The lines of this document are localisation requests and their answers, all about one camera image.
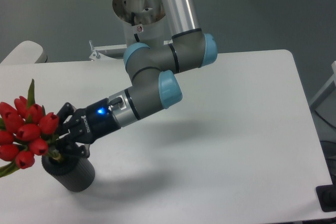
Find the red tulip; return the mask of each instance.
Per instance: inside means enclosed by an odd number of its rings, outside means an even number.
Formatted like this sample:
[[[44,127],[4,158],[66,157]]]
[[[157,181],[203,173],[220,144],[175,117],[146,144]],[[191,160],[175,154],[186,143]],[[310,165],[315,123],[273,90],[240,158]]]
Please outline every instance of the red tulip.
[[[4,161],[13,161],[19,153],[19,148],[14,144],[0,146],[0,158]]]
[[[46,154],[49,148],[47,142],[44,141],[42,138],[37,138],[31,141],[28,144],[28,147],[31,152],[33,152],[34,154],[38,156]]]
[[[10,106],[6,102],[0,103],[0,115],[1,117],[4,117],[7,112],[17,113],[16,109]]]
[[[0,131],[0,145],[12,144],[14,141],[14,136],[12,133],[7,131]]]
[[[36,124],[28,123],[21,126],[16,133],[16,137],[22,141],[29,142],[41,135],[41,130]]]
[[[37,124],[40,121],[40,119],[43,117],[42,107],[38,104],[33,104],[27,110],[25,119],[28,119],[29,115],[31,116],[31,119],[33,120],[33,123]]]
[[[35,163],[34,155],[31,151],[20,151],[16,156],[15,162],[21,169],[29,168]]]
[[[38,122],[41,131],[44,134],[50,135],[53,134],[58,126],[59,118],[54,113],[50,112],[45,115],[41,120]]]
[[[3,116],[3,120],[5,123],[6,131],[14,134],[25,123],[16,110],[15,112],[5,113]]]
[[[19,115],[25,118],[27,113],[27,99],[24,97],[20,97],[14,100],[15,107]]]

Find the flower stem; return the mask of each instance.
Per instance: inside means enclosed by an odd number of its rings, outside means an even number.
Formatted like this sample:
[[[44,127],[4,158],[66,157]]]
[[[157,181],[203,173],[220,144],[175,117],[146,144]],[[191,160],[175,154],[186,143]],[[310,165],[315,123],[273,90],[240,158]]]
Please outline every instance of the flower stem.
[[[58,151],[48,150],[46,156],[51,157],[59,163],[62,163],[64,161],[64,157]]]

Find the silver metal cylinder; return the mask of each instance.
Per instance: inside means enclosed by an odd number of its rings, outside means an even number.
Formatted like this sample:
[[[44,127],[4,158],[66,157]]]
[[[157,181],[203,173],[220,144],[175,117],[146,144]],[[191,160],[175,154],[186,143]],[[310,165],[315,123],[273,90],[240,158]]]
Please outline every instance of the silver metal cylinder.
[[[121,127],[125,127],[131,123],[136,122],[138,119],[135,117],[132,111],[132,108],[129,104],[125,91],[120,91],[114,95],[111,95],[109,97],[109,101],[112,101],[117,97],[120,97],[123,100],[123,102],[121,104],[111,106],[111,110],[115,118],[117,119],[119,125]]]
[[[172,35],[199,28],[193,0],[162,0]]]

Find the green leaf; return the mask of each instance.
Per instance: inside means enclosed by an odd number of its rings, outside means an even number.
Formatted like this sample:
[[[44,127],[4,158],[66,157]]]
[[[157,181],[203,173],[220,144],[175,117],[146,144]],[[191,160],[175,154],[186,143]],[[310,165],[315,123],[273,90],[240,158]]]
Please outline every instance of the green leaf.
[[[44,134],[44,133],[41,132],[41,138],[46,141],[46,140],[50,139],[50,135],[47,135],[47,134]]]
[[[42,105],[43,116],[46,116],[46,108]]]
[[[34,79],[32,79],[32,82],[29,86],[28,89],[28,98],[27,98],[27,109],[30,108],[30,106],[32,106],[33,104],[35,104],[35,84],[34,84]]]
[[[0,118],[0,130],[6,130],[5,122],[2,118]]]
[[[15,161],[10,162],[8,165],[0,167],[0,178],[5,177],[13,172],[19,170],[20,168],[16,165]]]
[[[28,124],[28,123],[33,123],[33,118],[31,117],[31,114],[29,114],[27,119],[26,119],[25,124]]]

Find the metal bracket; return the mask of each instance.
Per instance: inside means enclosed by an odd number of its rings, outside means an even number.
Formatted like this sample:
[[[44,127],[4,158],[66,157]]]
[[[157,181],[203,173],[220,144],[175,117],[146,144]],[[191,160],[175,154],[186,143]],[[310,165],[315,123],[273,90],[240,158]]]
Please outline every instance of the metal bracket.
[[[333,75],[309,101],[310,111],[314,111],[336,89],[336,61],[331,65]]]

